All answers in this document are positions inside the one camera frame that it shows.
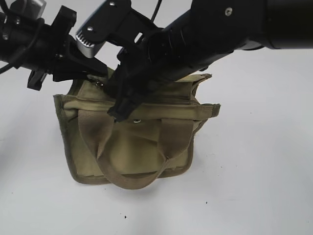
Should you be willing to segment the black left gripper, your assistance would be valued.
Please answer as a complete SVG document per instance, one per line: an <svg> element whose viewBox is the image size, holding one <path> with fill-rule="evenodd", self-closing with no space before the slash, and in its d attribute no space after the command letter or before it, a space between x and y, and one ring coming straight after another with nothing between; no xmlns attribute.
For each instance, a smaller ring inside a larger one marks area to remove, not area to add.
<svg viewBox="0 0 313 235"><path fill-rule="evenodd" d="M48 74L52 74L53 81L68 81L85 79L87 74L106 76L108 67L95 58L99 45L85 40L85 38L69 37L69 32L76 23L76 12L62 6L52 25L44 25L38 35L34 47L31 49L27 62L31 66L31 74L27 87L40 90ZM57 62L64 54L70 62Z"/></svg>

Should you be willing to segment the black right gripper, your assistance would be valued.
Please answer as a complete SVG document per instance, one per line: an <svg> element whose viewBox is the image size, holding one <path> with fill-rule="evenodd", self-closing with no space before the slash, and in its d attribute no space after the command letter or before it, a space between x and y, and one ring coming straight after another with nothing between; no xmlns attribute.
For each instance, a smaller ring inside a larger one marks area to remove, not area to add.
<svg viewBox="0 0 313 235"><path fill-rule="evenodd" d="M152 91L135 76L151 63L148 40L158 27L134 10L130 0L106 0L90 16L83 28L87 40L93 43L106 41L123 47L117 55L120 64L106 83L105 93L118 95L122 82L126 82L140 93L150 95Z"/></svg>

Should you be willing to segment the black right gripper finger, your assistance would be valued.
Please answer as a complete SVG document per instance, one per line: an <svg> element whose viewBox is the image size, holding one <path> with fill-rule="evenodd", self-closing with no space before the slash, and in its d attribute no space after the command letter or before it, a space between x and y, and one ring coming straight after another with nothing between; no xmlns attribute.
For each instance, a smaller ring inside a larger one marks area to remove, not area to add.
<svg viewBox="0 0 313 235"><path fill-rule="evenodd" d="M141 104L149 103L161 88L155 78L111 78L107 83L107 94L115 99L108 114L121 122L129 118Z"/></svg>

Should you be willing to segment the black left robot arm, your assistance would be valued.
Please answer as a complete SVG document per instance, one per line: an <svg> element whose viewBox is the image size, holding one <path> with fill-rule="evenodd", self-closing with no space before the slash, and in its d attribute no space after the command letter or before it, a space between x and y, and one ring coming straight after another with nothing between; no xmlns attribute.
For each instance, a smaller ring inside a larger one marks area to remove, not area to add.
<svg viewBox="0 0 313 235"><path fill-rule="evenodd" d="M41 17L44 0L0 2L0 59L6 65L1 73L15 68L31 71L27 87L39 91L47 75L54 82L89 80L108 75L107 66L96 58L85 57L70 35L77 14L61 6L53 23Z"/></svg>

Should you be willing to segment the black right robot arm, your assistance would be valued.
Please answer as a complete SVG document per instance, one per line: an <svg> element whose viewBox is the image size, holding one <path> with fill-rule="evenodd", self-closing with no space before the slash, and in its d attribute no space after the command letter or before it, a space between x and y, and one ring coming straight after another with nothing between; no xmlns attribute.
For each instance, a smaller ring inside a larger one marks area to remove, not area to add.
<svg viewBox="0 0 313 235"><path fill-rule="evenodd" d="M161 87L235 50L312 48L313 3L194 0L188 11L159 28L129 0L107 0L77 31L76 42L87 58L106 42L121 47L105 92L116 100L109 114L123 121Z"/></svg>

